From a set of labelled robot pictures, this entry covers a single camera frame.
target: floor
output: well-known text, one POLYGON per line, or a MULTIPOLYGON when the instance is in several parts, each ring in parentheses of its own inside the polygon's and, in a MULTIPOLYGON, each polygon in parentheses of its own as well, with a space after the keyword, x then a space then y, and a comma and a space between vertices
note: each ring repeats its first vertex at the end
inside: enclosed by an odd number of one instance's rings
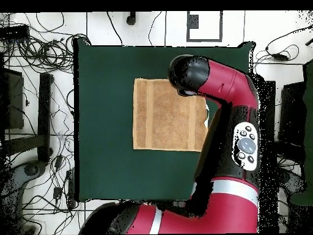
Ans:
MULTIPOLYGON (((193 12, 199 14, 199 29, 204 30, 204 38, 214 38, 214 34, 218 28, 212 26, 210 33, 207 33, 207 23, 218 24, 214 18, 216 15, 210 12, 193 12)), ((283 39, 279 39, 270 45, 270 51, 280 52, 291 44, 299 47, 299 55, 292 61, 276 62, 267 59, 262 63, 258 63, 258 58, 264 55, 267 44, 290 31, 303 28, 311 25, 313 19, 310 12, 299 11, 224 11, 223 12, 223 40, 222 42, 186 42, 186 19, 187 13, 183 11, 174 12, 138 12, 137 22, 134 26, 126 24, 128 12, 109 12, 112 23, 124 45, 131 46, 149 46, 150 42, 153 46, 224 46, 236 47, 242 41, 256 42, 254 52, 254 62, 257 73, 262 75, 266 80, 276 81, 276 112, 275 112, 275 137, 278 135, 279 129, 279 102, 281 100, 281 89, 285 84, 303 81, 302 66, 304 63, 313 58, 313 44, 305 46, 304 44, 313 38, 312 31, 301 31, 296 34, 291 34, 283 39)), ((2 14, 2 18, 7 18, 7 15, 2 14)), ((120 45, 120 40, 114 32, 110 20, 106 12, 91 12, 91 13, 15 13, 10 15, 11 24, 26 23, 36 29, 31 29, 31 35, 35 38, 45 40, 60 40, 67 38, 66 34, 85 34, 90 39, 93 45, 120 45), (62 15, 64 16, 64 24, 62 25, 62 15)), ((291 57, 296 55, 296 48, 290 47, 289 53, 291 57)), ((25 94, 29 101, 28 106, 24 106, 24 112, 31 121, 34 131, 37 131, 37 116, 38 116, 38 98, 35 95, 39 86, 39 75, 30 67, 21 67, 27 65, 26 61, 19 56, 18 51, 10 58, 7 67, 23 73, 25 94)), ((61 71, 52 72, 55 78, 55 84, 52 85, 51 110, 57 112, 51 117, 53 130, 51 131, 51 147, 55 153, 62 148, 62 155, 67 156, 69 160, 63 165, 63 169, 59 172, 59 181, 64 179, 65 172, 74 167, 73 157, 73 117, 70 114, 70 108, 67 106, 66 99, 69 91, 73 89, 73 76, 71 73, 61 71)), ((68 96, 68 104, 73 106, 73 93, 68 96)), ((11 130, 10 137, 18 138, 25 135, 33 135, 33 131, 27 118, 24 118, 24 128, 22 130, 11 130)), ((37 151, 31 150, 19 155, 13 163, 18 165, 28 160, 36 159, 37 151)), ((29 203, 36 196, 45 196, 48 201, 53 198, 53 185, 50 180, 49 167, 46 173, 31 181, 27 190, 24 193, 23 203, 29 203)), ((285 200, 284 192, 280 191, 278 195, 280 200, 285 200)), ((27 205, 24 214, 26 218, 31 218, 42 225, 40 234, 78 234, 79 227, 84 223, 88 215, 99 205, 107 203, 102 200, 92 200, 86 203, 79 204, 78 208, 73 211, 73 215, 58 212, 54 214, 54 207, 48 204, 45 200, 35 198, 31 204, 27 205)), ((66 204, 64 199, 60 208, 65 209, 66 204)), ((279 213, 287 214, 287 207, 279 203, 279 213)), ((280 232, 284 232, 285 228, 280 224, 280 232)))

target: round button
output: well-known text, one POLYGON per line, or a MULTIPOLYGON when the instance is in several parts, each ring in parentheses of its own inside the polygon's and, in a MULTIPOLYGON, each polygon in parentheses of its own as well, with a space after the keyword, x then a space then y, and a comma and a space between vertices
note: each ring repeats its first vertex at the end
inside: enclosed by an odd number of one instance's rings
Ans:
POLYGON ((245 137, 245 136, 247 136, 247 133, 246 133, 244 130, 242 130, 242 131, 240 132, 240 135, 245 137))
POLYGON ((238 148, 247 154, 253 154, 253 152, 256 150, 257 146, 250 138, 242 138, 237 143, 238 148))
POLYGON ((244 153, 242 153, 242 152, 239 152, 238 154, 237 154, 237 156, 238 156, 238 158, 240 159, 240 160, 243 160, 243 159, 245 159, 245 155, 244 155, 244 153))
POLYGON ((248 162, 253 163, 254 159, 251 156, 248 156, 248 162))

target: green table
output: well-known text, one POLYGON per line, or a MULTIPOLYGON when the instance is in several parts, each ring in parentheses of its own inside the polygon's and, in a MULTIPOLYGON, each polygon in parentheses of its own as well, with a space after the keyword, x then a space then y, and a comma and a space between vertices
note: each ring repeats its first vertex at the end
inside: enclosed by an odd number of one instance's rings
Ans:
MULTIPOLYGON (((200 153, 133 150, 134 79, 167 78, 170 62, 181 54, 207 56, 247 72, 254 44, 173 48, 87 46, 81 39, 77 43, 79 200, 188 199, 200 153)), ((217 106, 208 106, 212 118, 217 106)))

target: red robot arm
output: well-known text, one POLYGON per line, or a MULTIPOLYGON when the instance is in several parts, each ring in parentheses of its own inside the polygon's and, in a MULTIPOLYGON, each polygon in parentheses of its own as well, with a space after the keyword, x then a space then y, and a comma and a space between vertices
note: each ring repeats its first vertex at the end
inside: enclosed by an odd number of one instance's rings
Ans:
POLYGON ((219 104, 194 176, 196 190, 186 202, 190 216, 132 205, 108 233, 256 233, 260 138, 253 82, 238 70, 190 55, 171 62, 168 78, 180 95, 197 94, 219 104))

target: brown towel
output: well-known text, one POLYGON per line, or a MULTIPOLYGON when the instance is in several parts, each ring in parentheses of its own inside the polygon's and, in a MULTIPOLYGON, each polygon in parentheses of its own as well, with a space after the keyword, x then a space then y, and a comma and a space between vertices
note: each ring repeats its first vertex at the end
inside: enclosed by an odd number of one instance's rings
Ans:
POLYGON ((207 128, 205 99, 182 97, 168 80, 134 81, 134 149, 198 151, 207 128))

